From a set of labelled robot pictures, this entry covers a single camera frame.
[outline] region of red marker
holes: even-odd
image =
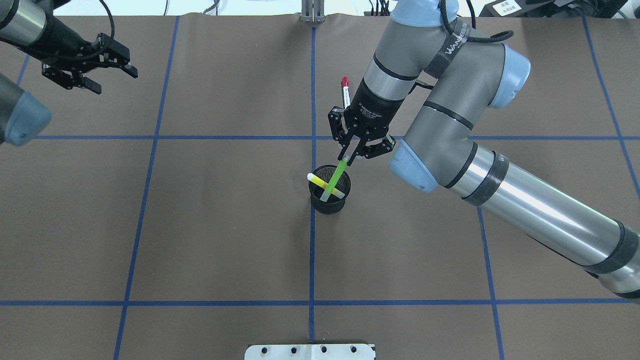
[[[351,105],[351,99],[349,98],[349,78],[346,76],[342,78],[342,104],[345,109]]]

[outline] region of yellow marker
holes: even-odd
[[[323,189],[326,189],[326,187],[329,186],[329,184],[326,183],[326,181],[320,179],[319,177],[315,176],[312,173],[307,174],[307,180],[320,186]],[[333,191],[331,191],[331,193],[334,194],[338,199],[342,199],[344,197],[344,193],[336,188],[333,188]]]

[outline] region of green marker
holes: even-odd
[[[335,185],[338,183],[338,180],[340,179],[340,176],[342,176],[344,169],[347,168],[347,161],[349,161],[348,155],[345,155],[342,160],[340,160],[340,162],[338,163],[338,167],[333,173],[333,176],[331,176],[331,180],[329,180],[329,185],[326,187],[326,189],[324,189],[322,197],[320,197],[320,201],[326,202],[327,200],[329,200],[329,195],[331,195],[331,192],[335,188]]]

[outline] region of light blue cap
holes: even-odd
[[[389,161],[391,172],[420,191],[432,192],[438,186],[438,181],[404,140],[398,141],[397,144],[396,151]]]
[[[491,104],[489,104],[490,108],[496,109],[507,106],[518,95],[531,71],[529,59],[508,47],[507,44],[503,45],[504,67],[502,68],[502,78],[500,79],[498,91],[495,93]]]
[[[391,19],[398,24],[419,28],[442,26],[438,3],[438,0],[398,0],[394,11],[391,12]],[[449,22],[456,19],[459,7],[457,1],[448,0],[447,18]]]
[[[14,146],[22,146],[47,127],[50,121],[51,111],[31,94],[24,92],[9,116],[4,140]]]

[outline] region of black cup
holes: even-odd
[[[329,180],[331,180],[331,176],[333,176],[335,169],[336,167],[334,165],[323,165],[314,170],[314,175],[328,183]],[[349,179],[349,175],[347,174],[347,172],[343,172],[342,175],[340,175],[340,179],[338,179],[336,188],[344,193],[344,197],[342,199],[338,199],[337,196],[331,194],[329,195],[329,199],[324,202],[320,200],[322,194],[324,193],[324,189],[314,183],[309,182],[311,204],[314,206],[317,212],[325,215],[331,215],[342,210],[342,208],[344,207],[344,202],[347,200],[347,196],[349,195],[349,190],[351,189],[351,180]]]

